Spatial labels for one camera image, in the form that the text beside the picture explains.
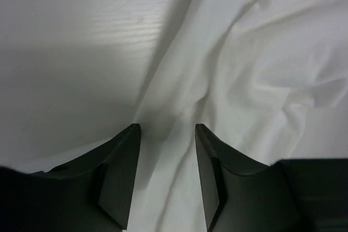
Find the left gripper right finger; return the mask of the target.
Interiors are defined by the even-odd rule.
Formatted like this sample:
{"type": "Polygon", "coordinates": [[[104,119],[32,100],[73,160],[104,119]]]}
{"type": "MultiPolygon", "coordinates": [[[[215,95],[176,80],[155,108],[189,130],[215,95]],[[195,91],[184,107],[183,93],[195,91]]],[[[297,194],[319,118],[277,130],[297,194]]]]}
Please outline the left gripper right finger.
{"type": "Polygon", "coordinates": [[[204,124],[195,145],[208,231],[347,231],[347,160],[265,165],[204,124]]]}

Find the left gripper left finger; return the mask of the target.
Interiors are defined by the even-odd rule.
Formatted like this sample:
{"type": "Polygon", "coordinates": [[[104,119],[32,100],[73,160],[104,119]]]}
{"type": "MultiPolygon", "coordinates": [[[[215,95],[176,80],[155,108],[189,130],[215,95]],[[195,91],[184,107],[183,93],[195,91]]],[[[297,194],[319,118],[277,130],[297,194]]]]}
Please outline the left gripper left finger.
{"type": "Polygon", "coordinates": [[[141,143],[131,124],[48,172],[1,167],[1,231],[124,231],[141,143]]]}

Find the white t-shirt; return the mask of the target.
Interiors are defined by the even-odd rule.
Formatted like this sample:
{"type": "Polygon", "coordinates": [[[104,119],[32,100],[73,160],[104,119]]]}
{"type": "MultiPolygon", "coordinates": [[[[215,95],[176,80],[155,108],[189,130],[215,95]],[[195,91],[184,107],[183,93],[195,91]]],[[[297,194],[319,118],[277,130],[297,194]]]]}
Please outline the white t-shirt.
{"type": "Polygon", "coordinates": [[[347,0],[191,0],[134,119],[129,231],[205,231],[198,123],[266,164],[347,157],[347,0]]]}

